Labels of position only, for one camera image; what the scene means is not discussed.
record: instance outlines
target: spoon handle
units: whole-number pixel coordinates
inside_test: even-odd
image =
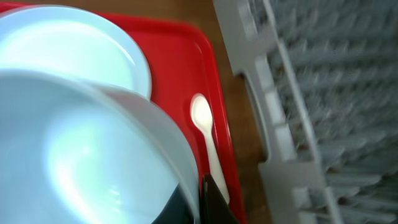
[[[223,170],[221,169],[220,161],[218,160],[218,155],[216,147],[214,145],[213,136],[211,133],[203,133],[206,141],[207,156],[209,158],[210,174],[213,176],[217,187],[219,188],[221,194],[227,204],[229,204],[229,193],[226,187]]]

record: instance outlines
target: gray dish rack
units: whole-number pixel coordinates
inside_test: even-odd
[[[275,224],[398,223],[398,0],[214,0]]]

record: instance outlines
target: white spoon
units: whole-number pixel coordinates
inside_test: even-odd
[[[191,102],[191,118],[195,126],[202,132],[206,141],[207,155],[209,158],[210,174],[213,176],[217,187],[223,194],[226,203],[229,203],[229,193],[226,187],[223,170],[218,160],[211,129],[213,128],[213,115],[206,98],[196,94]]]

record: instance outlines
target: white plate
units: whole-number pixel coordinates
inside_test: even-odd
[[[4,13],[0,66],[72,75],[147,99],[151,93],[149,67],[138,45],[112,22],[72,7],[25,7]]]

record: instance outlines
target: tray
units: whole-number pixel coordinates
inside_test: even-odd
[[[0,2],[0,12],[24,4]],[[214,116],[213,137],[231,198],[229,208],[240,223],[247,223],[234,151],[210,41],[184,23],[98,13],[126,31],[147,58],[152,74],[151,100],[180,127],[196,158],[199,176],[209,173],[205,140],[190,119],[190,102],[201,93]]]

